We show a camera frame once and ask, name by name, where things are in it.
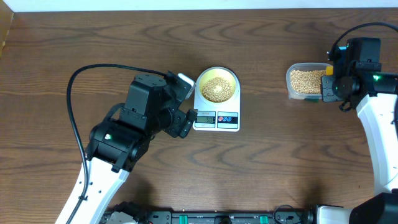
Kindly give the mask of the yellow measuring scoop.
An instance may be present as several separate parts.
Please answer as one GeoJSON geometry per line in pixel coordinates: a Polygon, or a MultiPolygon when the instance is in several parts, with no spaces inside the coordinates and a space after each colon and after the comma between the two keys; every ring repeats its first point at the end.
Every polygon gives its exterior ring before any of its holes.
{"type": "Polygon", "coordinates": [[[325,75],[333,75],[333,66],[332,65],[329,65],[329,66],[327,66],[326,67],[326,69],[325,69],[325,75]]]}

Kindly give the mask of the yellow plastic bowl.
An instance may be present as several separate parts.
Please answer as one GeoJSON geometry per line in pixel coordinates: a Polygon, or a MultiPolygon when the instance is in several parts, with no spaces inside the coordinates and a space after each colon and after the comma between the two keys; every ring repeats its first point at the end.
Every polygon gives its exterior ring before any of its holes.
{"type": "Polygon", "coordinates": [[[227,101],[231,101],[233,98],[235,98],[238,95],[239,92],[239,83],[238,83],[238,78],[237,76],[228,68],[224,68],[224,67],[211,67],[206,69],[198,78],[197,80],[197,90],[198,90],[198,95],[203,97],[206,101],[208,101],[201,93],[202,88],[204,86],[204,84],[208,81],[211,80],[212,78],[216,78],[216,77],[220,77],[220,78],[224,78],[227,81],[230,82],[230,84],[232,84],[234,91],[233,91],[233,95],[232,97],[227,100],[227,101]]]}

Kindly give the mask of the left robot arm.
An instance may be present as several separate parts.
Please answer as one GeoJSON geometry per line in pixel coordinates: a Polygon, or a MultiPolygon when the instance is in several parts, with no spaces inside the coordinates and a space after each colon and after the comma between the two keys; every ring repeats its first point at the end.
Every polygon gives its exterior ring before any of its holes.
{"type": "Polygon", "coordinates": [[[91,130],[85,161],[57,223],[99,223],[157,133],[187,136],[197,113],[179,107],[194,89],[195,82],[182,73],[136,75],[125,103],[114,105],[91,130]]]}

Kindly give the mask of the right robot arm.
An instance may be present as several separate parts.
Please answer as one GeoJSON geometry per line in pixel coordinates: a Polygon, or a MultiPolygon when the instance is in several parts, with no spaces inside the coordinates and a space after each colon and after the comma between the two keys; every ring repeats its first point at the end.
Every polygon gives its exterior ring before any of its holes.
{"type": "Polygon", "coordinates": [[[381,41],[349,39],[333,47],[333,72],[321,79],[322,100],[355,110],[368,141],[374,197],[354,208],[319,205],[314,223],[397,223],[397,74],[382,72],[381,41]]]}

